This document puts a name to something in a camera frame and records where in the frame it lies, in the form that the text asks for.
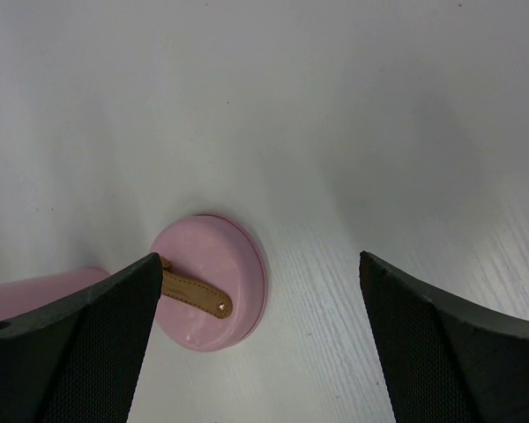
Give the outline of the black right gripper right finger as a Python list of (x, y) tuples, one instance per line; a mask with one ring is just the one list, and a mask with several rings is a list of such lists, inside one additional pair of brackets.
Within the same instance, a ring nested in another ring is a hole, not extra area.
[(398, 422), (529, 422), (529, 321), (363, 251), (360, 288)]

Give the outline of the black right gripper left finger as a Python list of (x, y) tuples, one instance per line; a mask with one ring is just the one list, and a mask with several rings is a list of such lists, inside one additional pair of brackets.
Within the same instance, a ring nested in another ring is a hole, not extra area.
[(0, 422), (126, 421), (160, 294), (152, 253), (0, 322)]

